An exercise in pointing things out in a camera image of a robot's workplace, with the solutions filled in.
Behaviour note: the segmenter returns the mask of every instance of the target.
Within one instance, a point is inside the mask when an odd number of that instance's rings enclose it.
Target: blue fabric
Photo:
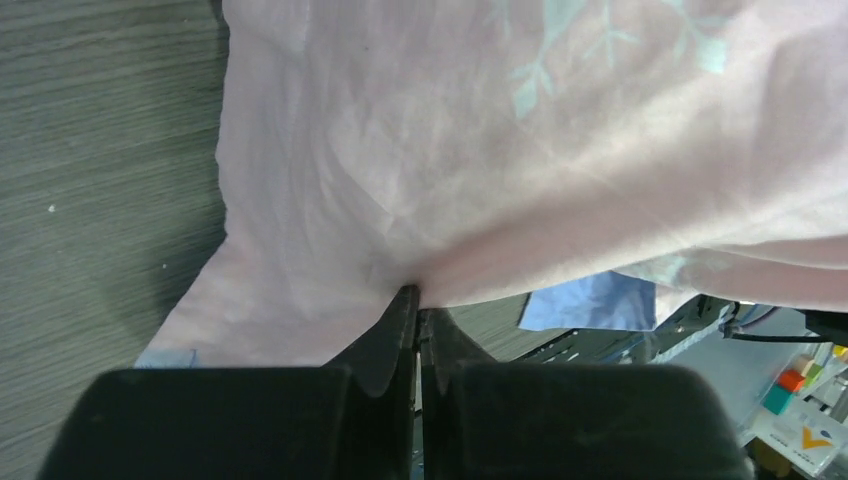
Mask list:
[[[519,328],[650,331],[655,307],[654,283],[606,272],[533,292]]]

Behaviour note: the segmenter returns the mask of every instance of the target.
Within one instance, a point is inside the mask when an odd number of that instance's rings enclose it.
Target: pink cloth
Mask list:
[[[224,245],[151,350],[320,364],[615,269],[848,310],[843,0],[238,0]]]

